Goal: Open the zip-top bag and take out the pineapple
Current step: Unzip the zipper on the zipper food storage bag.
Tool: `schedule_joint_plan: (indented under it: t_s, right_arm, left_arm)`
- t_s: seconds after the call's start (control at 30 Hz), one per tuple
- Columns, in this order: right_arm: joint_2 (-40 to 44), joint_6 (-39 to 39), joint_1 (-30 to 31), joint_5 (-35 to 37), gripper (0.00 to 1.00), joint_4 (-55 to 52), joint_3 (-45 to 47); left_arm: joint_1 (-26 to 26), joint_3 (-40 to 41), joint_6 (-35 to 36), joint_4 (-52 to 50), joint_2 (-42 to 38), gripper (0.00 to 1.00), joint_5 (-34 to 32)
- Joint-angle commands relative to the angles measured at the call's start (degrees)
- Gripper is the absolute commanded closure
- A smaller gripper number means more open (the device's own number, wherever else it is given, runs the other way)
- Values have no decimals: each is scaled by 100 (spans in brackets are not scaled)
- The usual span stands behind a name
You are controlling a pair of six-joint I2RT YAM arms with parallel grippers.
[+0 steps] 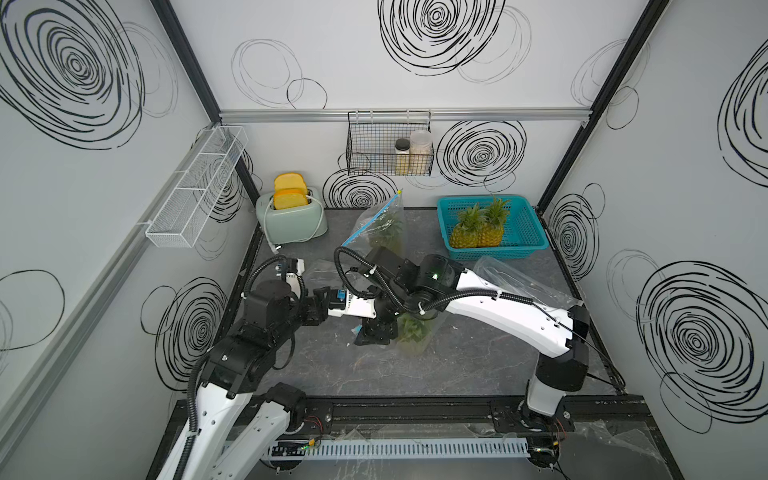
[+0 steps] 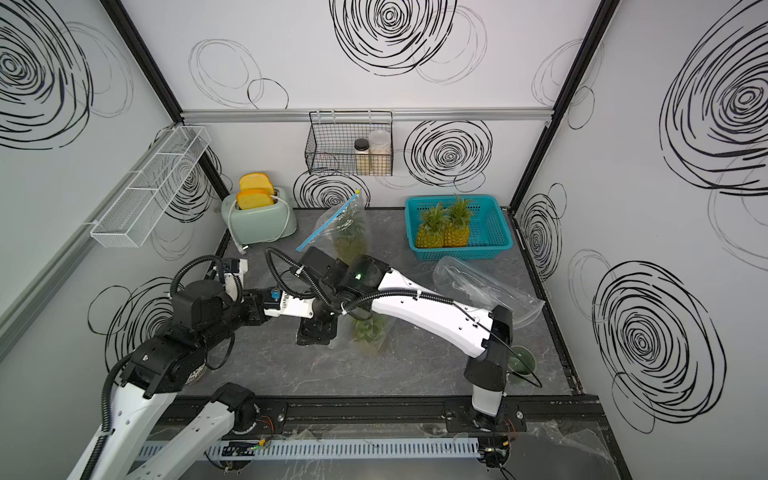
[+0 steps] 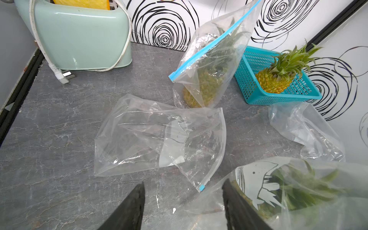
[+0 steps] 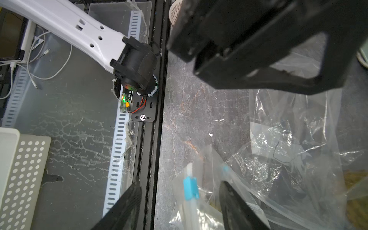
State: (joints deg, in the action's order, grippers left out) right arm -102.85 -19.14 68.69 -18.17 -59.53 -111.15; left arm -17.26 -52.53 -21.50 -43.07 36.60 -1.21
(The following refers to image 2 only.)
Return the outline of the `blue-zip clear bag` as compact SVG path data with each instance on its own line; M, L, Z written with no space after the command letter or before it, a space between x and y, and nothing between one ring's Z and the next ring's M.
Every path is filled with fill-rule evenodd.
M310 247L351 264L372 247L367 210L361 192L325 211L316 222L315 230L296 248L304 253Z

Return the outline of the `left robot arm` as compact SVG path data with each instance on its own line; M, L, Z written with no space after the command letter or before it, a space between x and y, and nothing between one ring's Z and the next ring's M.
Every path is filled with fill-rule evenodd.
M222 342L266 319L264 290L246 290L226 261L204 255L172 278L172 317L154 336L118 360L101 390L99 429L73 467L72 479L178 479L228 433L250 433L260 422L255 394L234 383L220 387L202 411L140 467L133 463L155 424L206 366Z

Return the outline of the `clear zip-top bag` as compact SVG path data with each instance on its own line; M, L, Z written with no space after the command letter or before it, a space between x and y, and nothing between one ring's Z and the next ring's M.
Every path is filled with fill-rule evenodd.
M533 323L544 307L544 301L485 273L454 257L438 261L432 280L436 291L460 303L492 310L503 306L512 313L512 328L522 329Z
M338 319L337 336L330 342L335 351L356 351L375 357L384 349L396 318L362 310Z

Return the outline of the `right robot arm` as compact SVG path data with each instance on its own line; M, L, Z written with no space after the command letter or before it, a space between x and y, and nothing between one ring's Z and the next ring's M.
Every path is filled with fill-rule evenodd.
M359 255L351 263L311 247L295 260L269 247L266 265L281 292L279 311L300 318L300 345L328 345L338 320L364 312L386 315L436 335L467 358L464 377L472 386L469 421L492 431L510 422L502 411L512 348L513 313L503 306L473 307L409 279L388 263Z

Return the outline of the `yellow pineapple green crown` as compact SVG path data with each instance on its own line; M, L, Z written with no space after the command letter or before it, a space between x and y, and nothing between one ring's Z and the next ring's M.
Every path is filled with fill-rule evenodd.
M442 248L446 225L447 210L441 202L422 211L414 245L420 249Z

